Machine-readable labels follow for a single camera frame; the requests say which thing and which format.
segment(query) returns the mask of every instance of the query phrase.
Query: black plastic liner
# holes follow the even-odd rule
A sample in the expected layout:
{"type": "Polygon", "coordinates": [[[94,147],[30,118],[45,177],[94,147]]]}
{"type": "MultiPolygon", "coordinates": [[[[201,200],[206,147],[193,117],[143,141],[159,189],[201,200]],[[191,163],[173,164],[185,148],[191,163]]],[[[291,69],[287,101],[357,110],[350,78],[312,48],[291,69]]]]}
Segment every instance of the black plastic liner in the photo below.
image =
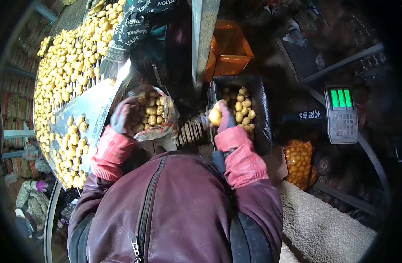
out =
{"type": "Polygon", "coordinates": [[[252,102],[252,109],[256,117],[252,120],[254,129],[254,148],[259,155],[266,155],[272,151],[271,138],[271,113],[269,112],[268,99],[265,93],[264,84],[260,76],[215,76],[210,83],[208,91],[208,106],[213,108],[214,104],[222,98],[222,91],[225,87],[230,89],[245,87],[249,92],[249,99],[252,102]]]}

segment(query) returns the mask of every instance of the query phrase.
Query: jacket zipper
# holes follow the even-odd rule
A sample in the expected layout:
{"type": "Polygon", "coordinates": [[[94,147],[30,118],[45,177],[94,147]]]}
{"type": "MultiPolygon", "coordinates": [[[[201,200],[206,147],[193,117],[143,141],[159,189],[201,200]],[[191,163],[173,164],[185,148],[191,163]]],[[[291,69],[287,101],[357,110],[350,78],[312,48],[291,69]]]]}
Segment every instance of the jacket zipper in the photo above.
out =
{"type": "Polygon", "coordinates": [[[163,169],[164,163],[166,162],[166,156],[162,157],[160,161],[160,166],[151,178],[148,185],[146,200],[144,201],[143,211],[141,213],[140,227],[138,228],[138,236],[133,236],[131,239],[132,248],[135,253],[135,263],[142,263],[144,257],[144,239],[146,238],[146,228],[147,228],[147,218],[150,208],[150,200],[153,195],[153,188],[159,177],[160,172],[163,169]]]}

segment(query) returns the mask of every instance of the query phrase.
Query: maroon leather jacket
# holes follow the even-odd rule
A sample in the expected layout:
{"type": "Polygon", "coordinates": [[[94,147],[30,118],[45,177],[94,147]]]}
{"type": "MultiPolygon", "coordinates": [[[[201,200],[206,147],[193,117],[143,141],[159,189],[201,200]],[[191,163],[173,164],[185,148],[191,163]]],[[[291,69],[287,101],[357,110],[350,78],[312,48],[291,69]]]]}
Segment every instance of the maroon leather jacket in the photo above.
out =
{"type": "Polygon", "coordinates": [[[236,209],[261,226],[272,251],[279,256],[281,250],[281,199],[271,181],[234,189],[233,205],[214,167],[197,156],[157,155],[115,183],[90,174],[84,189],[69,242],[81,220],[95,213],[87,243],[91,263],[133,262],[134,236],[144,262],[231,262],[236,209]]]}

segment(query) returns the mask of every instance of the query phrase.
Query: orange mesh bag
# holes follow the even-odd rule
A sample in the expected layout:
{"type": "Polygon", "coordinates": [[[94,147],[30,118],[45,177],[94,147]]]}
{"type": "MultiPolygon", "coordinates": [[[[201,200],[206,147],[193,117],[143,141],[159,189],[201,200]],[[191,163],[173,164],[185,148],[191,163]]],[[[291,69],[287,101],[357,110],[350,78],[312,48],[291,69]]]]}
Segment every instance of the orange mesh bag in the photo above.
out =
{"type": "Polygon", "coordinates": [[[311,169],[310,164],[312,144],[310,141],[304,143],[299,140],[290,140],[284,151],[288,169],[286,180],[305,190],[315,182],[317,175],[315,167],[311,169]]]}

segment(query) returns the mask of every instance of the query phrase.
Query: red gloved hand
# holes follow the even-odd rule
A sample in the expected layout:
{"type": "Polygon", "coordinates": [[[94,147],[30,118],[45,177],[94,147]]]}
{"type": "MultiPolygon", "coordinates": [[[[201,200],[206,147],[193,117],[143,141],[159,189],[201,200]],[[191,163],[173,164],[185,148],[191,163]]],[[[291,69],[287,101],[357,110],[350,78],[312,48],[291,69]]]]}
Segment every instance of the red gloved hand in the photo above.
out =
{"type": "Polygon", "coordinates": [[[220,133],[227,128],[236,127],[235,116],[233,116],[233,114],[229,111],[229,108],[227,107],[227,101],[219,100],[217,104],[219,105],[220,111],[222,112],[222,122],[220,123],[217,132],[220,133]]]}
{"type": "Polygon", "coordinates": [[[138,98],[126,98],[116,107],[111,117],[111,128],[119,134],[133,137],[135,132],[132,129],[138,121],[138,98]]]}

